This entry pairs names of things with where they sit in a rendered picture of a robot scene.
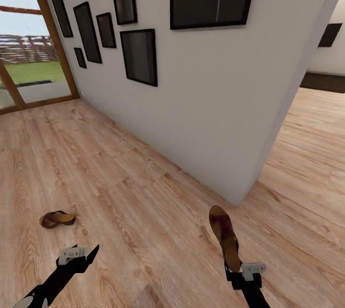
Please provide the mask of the sandal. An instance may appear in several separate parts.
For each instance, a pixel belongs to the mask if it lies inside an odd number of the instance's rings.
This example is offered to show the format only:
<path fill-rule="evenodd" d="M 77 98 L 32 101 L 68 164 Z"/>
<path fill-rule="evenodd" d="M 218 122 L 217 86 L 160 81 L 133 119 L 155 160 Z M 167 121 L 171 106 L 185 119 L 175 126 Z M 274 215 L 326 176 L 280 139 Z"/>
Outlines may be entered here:
<path fill-rule="evenodd" d="M 39 223 L 42 227 L 47 229 L 52 229 L 56 227 L 58 224 L 64 225 L 73 225 L 76 220 L 74 214 L 67 214 L 63 211 L 58 211 L 57 213 L 47 213 L 42 216 L 39 220 Z"/>
<path fill-rule="evenodd" d="M 223 257 L 228 268 L 231 272 L 240 272 L 239 243 L 229 215 L 220 206 L 213 206 L 209 212 L 209 222 L 223 249 Z"/>

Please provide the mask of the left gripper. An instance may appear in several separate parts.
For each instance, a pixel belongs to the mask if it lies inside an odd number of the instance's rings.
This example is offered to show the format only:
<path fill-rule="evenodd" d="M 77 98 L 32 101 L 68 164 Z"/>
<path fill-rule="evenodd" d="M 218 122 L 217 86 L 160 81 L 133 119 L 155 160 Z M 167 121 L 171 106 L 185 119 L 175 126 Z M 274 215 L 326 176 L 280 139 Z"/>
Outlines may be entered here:
<path fill-rule="evenodd" d="M 75 245 L 73 248 L 75 249 L 76 247 L 77 245 Z M 73 260 L 69 261 L 66 265 L 59 265 L 59 259 L 57 259 L 57 269 L 50 276 L 58 277 L 61 280 L 64 288 L 75 273 L 85 273 L 89 264 L 93 263 L 98 250 L 99 245 L 92 250 L 87 258 L 85 256 L 73 258 Z"/>

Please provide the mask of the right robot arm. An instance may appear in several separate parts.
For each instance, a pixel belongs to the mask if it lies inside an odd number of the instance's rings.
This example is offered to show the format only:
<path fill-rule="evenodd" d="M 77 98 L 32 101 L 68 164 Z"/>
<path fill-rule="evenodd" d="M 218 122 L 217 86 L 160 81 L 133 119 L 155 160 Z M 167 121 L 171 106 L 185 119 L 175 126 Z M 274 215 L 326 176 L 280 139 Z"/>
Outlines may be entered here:
<path fill-rule="evenodd" d="M 242 290 L 250 308 L 271 308 L 260 290 L 262 287 L 260 273 L 266 271 L 263 262 L 242 262 L 242 270 L 237 273 L 231 272 L 226 262 L 224 265 L 227 280 L 231 281 L 233 289 Z"/>

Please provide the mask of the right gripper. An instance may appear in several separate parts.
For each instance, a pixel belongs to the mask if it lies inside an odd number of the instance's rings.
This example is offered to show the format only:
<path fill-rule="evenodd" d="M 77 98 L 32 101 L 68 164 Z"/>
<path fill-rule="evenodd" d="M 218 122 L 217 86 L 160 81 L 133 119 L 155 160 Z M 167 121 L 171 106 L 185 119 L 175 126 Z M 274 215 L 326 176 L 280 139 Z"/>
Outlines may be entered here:
<path fill-rule="evenodd" d="M 262 287 L 262 280 L 261 280 L 260 273 L 253 273 L 253 281 L 247 282 L 242 275 L 242 271 L 237 272 L 237 273 L 231 272 L 226 262 L 224 263 L 224 265 L 225 265 L 227 280 L 231 281 L 233 289 L 242 290 L 246 300 L 248 300 L 248 296 L 253 292 L 260 292 L 262 294 L 260 290 L 260 288 Z"/>

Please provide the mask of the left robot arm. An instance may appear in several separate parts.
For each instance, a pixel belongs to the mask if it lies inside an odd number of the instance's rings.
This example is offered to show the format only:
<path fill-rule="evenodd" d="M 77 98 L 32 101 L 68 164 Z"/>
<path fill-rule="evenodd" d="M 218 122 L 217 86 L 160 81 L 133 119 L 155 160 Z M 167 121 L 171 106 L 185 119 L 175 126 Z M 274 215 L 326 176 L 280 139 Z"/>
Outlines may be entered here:
<path fill-rule="evenodd" d="M 85 273 L 92 264 L 99 250 L 99 245 L 92 252 L 88 248 L 66 248 L 59 252 L 56 260 L 57 269 L 50 275 L 43 285 L 37 285 L 29 294 L 20 300 L 13 308 L 48 308 L 59 292 L 66 286 L 75 273 Z"/>

